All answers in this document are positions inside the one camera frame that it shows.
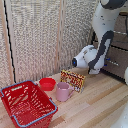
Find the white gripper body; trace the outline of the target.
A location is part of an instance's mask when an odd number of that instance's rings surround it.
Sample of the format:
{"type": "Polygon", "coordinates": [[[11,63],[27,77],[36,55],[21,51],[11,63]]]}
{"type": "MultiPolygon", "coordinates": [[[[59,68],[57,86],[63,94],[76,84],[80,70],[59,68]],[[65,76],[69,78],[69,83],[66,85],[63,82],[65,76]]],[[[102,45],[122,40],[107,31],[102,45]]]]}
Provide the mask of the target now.
{"type": "Polygon", "coordinates": [[[89,70],[88,70],[89,75],[97,75],[97,74],[99,74],[99,72],[100,72],[100,69],[90,69],[89,68],[89,70]]]}

